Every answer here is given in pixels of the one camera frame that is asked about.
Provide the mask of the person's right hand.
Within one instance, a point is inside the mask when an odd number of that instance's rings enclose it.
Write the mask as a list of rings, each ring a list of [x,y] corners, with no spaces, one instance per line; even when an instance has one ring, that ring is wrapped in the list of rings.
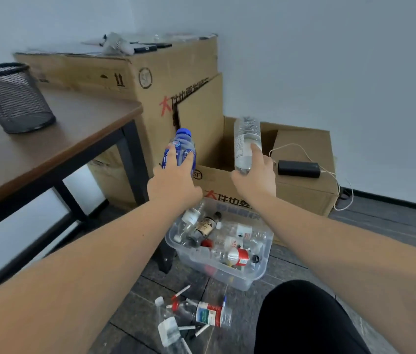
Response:
[[[276,197],[276,174],[274,162],[262,153],[256,144],[251,145],[252,167],[245,182],[233,182],[238,194],[252,207],[258,203]]]

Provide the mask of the person's left hand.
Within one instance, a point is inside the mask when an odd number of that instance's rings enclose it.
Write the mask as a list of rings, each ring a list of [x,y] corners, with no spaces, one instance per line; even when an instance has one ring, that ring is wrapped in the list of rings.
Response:
[[[176,215],[197,205],[203,191],[193,184],[191,173],[177,165],[173,144],[166,147],[165,167],[155,166],[153,177],[148,181],[149,200],[169,207]]]

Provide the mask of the blue label plastic bottle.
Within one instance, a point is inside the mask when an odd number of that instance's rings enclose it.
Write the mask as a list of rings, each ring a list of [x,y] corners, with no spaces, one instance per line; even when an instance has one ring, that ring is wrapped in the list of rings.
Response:
[[[187,128],[180,128],[176,131],[175,137],[169,142],[173,144],[176,151],[177,165],[180,166],[186,159],[189,153],[193,154],[193,162],[191,168],[191,176],[195,171],[197,153],[195,143],[192,138],[192,133]]]

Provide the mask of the clear plastic water bottle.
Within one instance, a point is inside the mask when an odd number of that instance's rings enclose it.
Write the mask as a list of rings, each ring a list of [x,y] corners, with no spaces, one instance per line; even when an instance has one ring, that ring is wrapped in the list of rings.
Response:
[[[254,117],[241,117],[234,124],[235,169],[247,175],[252,167],[251,145],[262,150],[260,121]]]

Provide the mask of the person's left forearm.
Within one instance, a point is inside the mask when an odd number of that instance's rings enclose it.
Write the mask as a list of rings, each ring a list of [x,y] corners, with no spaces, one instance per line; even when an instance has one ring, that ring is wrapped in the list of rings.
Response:
[[[170,225],[199,200],[150,200],[2,283],[0,354],[86,354]]]

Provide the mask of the black power bank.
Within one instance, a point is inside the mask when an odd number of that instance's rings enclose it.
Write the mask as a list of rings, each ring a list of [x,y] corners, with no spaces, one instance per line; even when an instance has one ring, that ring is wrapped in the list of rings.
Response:
[[[321,168],[316,162],[279,160],[277,173],[281,176],[319,178]]]

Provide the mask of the pile of empty plastic bottles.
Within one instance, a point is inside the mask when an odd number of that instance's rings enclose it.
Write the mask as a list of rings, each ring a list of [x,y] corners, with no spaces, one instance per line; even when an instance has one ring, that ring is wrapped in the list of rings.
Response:
[[[238,271],[256,270],[271,239],[269,230],[226,215],[227,210],[215,210],[201,201],[182,214],[170,238],[190,249],[197,260],[207,258]]]

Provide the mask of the open low cardboard box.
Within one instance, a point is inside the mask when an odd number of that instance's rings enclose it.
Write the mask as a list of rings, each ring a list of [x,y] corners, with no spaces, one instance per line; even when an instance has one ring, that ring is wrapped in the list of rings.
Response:
[[[186,96],[176,105],[179,124],[191,131],[196,147],[194,184],[205,198],[252,207],[235,189],[231,172],[235,168],[235,118],[223,115],[222,75]],[[328,216],[339,197],[329,131],[261,122],[262,151],[272,159],[317,162],[319,178],[276,174],[276,196],[314,214]]]

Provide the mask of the large tall cardboard box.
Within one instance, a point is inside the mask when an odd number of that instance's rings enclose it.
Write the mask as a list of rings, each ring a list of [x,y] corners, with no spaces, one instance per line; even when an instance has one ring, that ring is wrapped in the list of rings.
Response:
[[[174,107],[218,73],[218,36],[176,40],[172,46],[134,55],[102,55],[85,49],[71,53],[77,43],[14,52],[13,58],[30,66],[42,86],[137,101],[143,113],[136,118],[146,167],[162,160],[175,135]]]

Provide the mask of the white crumpled cloth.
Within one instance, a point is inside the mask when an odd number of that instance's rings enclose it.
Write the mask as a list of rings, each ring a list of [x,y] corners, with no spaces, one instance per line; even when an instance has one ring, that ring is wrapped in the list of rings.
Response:
[[[92,47],[95,52],[103,55],[123,54],[132,56],[135,54],[133,44],[128,39],[124,38],[123,35],[115,32],[105,34],[99,39],[90,39],[81,43]]]

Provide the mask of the red green label bottle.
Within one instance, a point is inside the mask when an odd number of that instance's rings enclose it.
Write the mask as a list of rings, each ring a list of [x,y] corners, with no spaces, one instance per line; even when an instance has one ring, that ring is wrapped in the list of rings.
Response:
[[[185,310],[173,312],[177,316],[198,324],[209,324],[214,327],[230,328],[233,319],[233,310],[227,306],[222,310],[222,305],[214,305],[198,301],[197,308],[189,307]]]

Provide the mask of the person's leg in black trousers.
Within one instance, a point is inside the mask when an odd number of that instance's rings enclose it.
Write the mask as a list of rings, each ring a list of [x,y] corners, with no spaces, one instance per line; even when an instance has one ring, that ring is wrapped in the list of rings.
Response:
[[[254,354],[371,354],[341,304],[306,280],[276,286],[258,315]]]

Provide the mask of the crushed white label bottle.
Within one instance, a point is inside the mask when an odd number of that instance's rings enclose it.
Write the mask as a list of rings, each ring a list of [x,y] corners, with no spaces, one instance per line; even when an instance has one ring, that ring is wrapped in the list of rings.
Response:
[[[162,296],[154,301],[156,306],[156,325],[160,341],[162,343],[162,354],[193,354],[183,334],[179,331],[180,325],[171,310],[166,309],[166,303]]]

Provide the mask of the black mesh basket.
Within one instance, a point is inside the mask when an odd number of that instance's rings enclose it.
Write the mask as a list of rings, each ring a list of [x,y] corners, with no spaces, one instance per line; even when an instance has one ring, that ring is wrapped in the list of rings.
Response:
[[[0,125],[6,133],[24,134],[57,121],[41,93],[30,67],[23,63],[0,64]]]

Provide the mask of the brown table with black frame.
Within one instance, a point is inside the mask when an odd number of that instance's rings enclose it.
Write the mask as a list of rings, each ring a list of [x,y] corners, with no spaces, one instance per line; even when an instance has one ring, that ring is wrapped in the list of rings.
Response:
[[[136,204],[148,201],[150,176],[136,127],[141,103],[52,88],[42,92],[56,124],[21,135],[0,127],[0,222],[52,188],[69,213],[0,270],[0,284],[72,224],[88,224],[89,216],[63,180],[112,146],[119,150]]]

